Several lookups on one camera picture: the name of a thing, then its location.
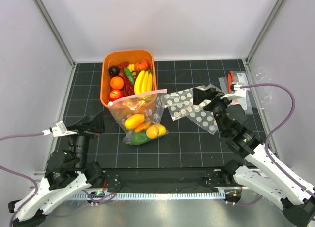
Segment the yellow toy mango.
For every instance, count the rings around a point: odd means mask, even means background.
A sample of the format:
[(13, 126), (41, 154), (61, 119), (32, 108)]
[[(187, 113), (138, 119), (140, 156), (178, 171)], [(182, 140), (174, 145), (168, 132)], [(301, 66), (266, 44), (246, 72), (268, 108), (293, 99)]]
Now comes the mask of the yellow toy mango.
[(145, 117), (142, 114), (134, 114), (130, 116), (125, 122), (124, 126), (127, 130), (133, 130), (145, 121)]
[(167, 128), (162, 124), (159, 124), (158, 130), (159, 130), (159, 134), (158, 134), (159, 136), (164, 136), (167, 134)]

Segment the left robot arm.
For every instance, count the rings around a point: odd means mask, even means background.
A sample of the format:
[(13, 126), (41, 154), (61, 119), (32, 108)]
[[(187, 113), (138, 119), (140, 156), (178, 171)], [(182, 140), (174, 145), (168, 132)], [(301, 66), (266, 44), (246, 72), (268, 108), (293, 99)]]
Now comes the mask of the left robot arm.
[(87, 163), (89, 141), (105, 133), (104, 112), (84, 116), (73, 125), (56, 122), (39, 135), (69, 137), (69, 147), (56, 149), (47, 160), (40, 182), (24, 199), (8, 204), (13, 213), (12, 227), (36, 227), (62, 202), (86, 188), (98, 188), (104, 183), (104, 173), (97, 162)]

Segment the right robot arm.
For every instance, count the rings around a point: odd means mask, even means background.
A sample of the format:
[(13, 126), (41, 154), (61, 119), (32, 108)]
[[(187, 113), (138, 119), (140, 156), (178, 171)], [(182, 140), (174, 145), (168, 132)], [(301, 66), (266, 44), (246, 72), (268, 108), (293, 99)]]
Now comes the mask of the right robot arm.
[(249, 128), (241, 105), (233, 105), (235, 99), (246, 96), (246, 88), (232, 86), (233, 93), (224, 94), (213, 87), (193, 89), (193, 104), (205, 100), (209, 104), (203, 110), (213, 113), (218, 130), (230, 150), (249, 161), (264, 173), (260, 176), (240, 162), (231, 160), (222, 169), (222, 181), (232, 186), (246, 186), (276, 205), (295, 226), (306, 227), (315, 216), (315, 188), (303, 180), (279, 160)]

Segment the yellow toy lemon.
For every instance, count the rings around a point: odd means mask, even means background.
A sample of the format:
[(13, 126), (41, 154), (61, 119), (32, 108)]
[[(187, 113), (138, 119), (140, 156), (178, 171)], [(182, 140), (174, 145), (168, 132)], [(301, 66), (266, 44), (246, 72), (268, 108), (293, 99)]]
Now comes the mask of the yellow toy lemon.
[(151, 125), (146, 129), (146, 136), (149, 139), (156, 139), (159, 137), (159, 126), (158, 125)]

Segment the pink polka dot zip bag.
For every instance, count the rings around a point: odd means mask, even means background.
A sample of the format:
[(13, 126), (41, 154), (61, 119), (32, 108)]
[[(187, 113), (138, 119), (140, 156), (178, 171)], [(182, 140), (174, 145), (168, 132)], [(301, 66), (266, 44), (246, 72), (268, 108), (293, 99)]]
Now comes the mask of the pink polka dot zip bag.
[(108, 104), (108, 109), (125, 132), (123, 143), (133, 146), (156, 140), (169, 133), (161, 119), (167, 89), (134, 94)]

